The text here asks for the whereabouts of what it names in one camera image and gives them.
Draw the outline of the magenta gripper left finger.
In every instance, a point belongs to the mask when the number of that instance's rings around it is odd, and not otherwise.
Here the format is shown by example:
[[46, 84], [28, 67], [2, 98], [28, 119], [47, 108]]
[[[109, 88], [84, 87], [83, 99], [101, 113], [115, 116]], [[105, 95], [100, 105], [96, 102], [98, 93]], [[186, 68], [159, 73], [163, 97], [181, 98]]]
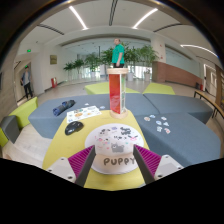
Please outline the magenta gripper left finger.
[[92, 145], [69, 158], [59, 158], [47, 169], [47, 171], [83, 187], [95, 156], [95, 146]]

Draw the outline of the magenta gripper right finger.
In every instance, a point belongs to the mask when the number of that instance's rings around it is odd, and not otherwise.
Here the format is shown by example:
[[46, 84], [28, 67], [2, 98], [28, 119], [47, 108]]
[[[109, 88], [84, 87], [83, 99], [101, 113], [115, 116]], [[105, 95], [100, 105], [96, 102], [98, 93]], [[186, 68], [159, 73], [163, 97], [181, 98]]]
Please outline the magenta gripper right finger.
[[171, 156], [160, 156], [138, 145], [133, 147], [133, 155], [141, 171], [145, 184], [150, 184], [183, 169], [183, 166]]

